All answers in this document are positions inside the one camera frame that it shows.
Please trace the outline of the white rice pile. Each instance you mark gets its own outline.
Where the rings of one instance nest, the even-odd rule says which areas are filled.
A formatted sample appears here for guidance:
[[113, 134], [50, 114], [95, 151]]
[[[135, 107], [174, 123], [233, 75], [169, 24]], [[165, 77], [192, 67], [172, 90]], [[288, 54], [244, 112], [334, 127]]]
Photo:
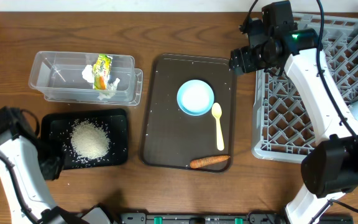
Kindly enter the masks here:
[[71, 147], [81, 159], [104, 157], [109, 151], [110, 139], [103, 128], [88, 120], [75, 120], [70, 133]]

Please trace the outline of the black plastic bin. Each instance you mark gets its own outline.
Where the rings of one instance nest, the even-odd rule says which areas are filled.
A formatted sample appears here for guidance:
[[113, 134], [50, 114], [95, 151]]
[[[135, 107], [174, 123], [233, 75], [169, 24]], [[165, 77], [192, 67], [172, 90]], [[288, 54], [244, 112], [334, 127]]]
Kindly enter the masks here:
[[[104, 157], [87, 160], [76, 155], [70, 143], [70, 133], [75, 120], [88, 120], [108, 134], [109, 151]], [[127, 115], [123, 109], [48, 114], [42, 120], [41, 139], [56, 140], [63, 144], [63, 168], [66, 170], [118, 166], [124, 164], [128, 158]]]

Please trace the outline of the yellow plastic spoon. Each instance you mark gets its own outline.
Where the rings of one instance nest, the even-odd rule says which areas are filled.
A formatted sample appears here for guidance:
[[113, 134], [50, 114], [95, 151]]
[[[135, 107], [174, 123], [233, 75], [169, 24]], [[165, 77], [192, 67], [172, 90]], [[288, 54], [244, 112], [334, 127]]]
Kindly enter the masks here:
[[216, 120], [216, 146], [219, 151], [224, 150], [224, 139], [223, 139], [223, 133], [221, 129], [221, 122], [220, 118], [222, 116], [222, 109], [219, 103], [214, 103], [211, 108], [212, 116]]

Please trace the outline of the light blue bowl with rice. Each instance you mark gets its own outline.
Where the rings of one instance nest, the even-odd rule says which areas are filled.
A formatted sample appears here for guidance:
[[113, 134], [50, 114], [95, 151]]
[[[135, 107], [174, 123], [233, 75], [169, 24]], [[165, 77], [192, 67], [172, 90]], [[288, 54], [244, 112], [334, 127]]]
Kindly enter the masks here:
[[206, 114], [214, 103], [214, 92], [202, 80], [188, 80], [177, 91], [177, 104], [182, 112], [190, 116]]

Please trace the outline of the clear plastic bin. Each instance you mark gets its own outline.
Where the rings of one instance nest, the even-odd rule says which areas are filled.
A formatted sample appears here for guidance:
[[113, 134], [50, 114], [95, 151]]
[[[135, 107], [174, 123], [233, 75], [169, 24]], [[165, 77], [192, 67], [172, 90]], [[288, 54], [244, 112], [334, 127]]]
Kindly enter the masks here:
[[29, 77], [29, 86], [44, 94], [47, 101], [87, 103], [100, 105], [136, 106], [142, 93], [143, 71], [135, 68], [130, 55], [107, 54], [112, 57], [109, 83], [116, 78], [116, 94], [110, 99], [99, 100], [99, 91], [82, 78], [87, 65], [98, 59], [96, 53], [41, 51], [35, 56]]

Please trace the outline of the white tissue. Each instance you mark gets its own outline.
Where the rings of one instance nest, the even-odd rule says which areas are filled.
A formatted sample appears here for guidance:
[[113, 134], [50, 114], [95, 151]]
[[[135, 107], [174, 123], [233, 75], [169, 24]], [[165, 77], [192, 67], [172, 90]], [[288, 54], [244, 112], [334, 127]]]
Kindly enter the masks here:
[[92, 69], [91, 65], [87, 65], [81, 73], [82, 78], [92, 86], [92, 89], [99, 91], [99, 100], [112, 98], [116, 94], [121, 80], [116, 78], [112, 83], [109, 83], [103, 76], [94, 75]]

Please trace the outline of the yellow green snack wrapper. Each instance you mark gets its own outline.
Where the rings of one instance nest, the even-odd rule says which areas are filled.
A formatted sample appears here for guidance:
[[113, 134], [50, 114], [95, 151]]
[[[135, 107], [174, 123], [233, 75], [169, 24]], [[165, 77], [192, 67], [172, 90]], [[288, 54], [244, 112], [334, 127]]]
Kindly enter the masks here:
[[106, 90], [109, 74], [111, 71], [112, 57], [106, 54], [99, 54], [96, 63], [93, 65], [92, 74], [94, 76], [94, 88]]

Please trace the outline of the orange carrot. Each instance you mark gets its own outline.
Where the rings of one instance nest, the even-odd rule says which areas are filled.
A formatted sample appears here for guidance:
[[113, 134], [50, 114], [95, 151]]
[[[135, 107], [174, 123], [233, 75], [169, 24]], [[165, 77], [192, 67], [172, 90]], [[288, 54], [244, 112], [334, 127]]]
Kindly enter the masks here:
[[229, 155], [221, 155], [221, 156], [211, 156], [204, 157], [201, 159], [195, 159], [190, 162], [190, 167], [192, 169], [199, 169], [201, 167], [210, 166], [213, 164], [217, 164], [220, 162], [224, 162], [230, 158]]

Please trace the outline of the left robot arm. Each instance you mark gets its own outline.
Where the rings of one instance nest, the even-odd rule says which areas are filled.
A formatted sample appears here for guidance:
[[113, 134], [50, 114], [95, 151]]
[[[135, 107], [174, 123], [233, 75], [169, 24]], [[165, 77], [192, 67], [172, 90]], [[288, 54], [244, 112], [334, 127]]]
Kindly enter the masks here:
[[85, 213], [59, 207], [46, 181], [58, 178], [63, 158], [38, 138], [20, 108], [0, 109], [0, 180], [13, 223], [115, 223], [101, 206]]

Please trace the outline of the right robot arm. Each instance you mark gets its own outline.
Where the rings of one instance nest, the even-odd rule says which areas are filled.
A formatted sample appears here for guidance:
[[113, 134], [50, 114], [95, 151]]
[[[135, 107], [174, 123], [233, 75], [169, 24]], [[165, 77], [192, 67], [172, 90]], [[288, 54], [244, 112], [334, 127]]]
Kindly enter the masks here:
[[299, 29], [289, 1], [264, 6], [261, 19], [247, 16], [239, 30], [249, 43], [231, 52], [231, 70], [278, 68], [295, 85], [313, 125], [316, 147], [301, 162], [303, 186], [277, 222], [318, 223], [358, 187], [358, 121], [327, 68], [323, 31]]

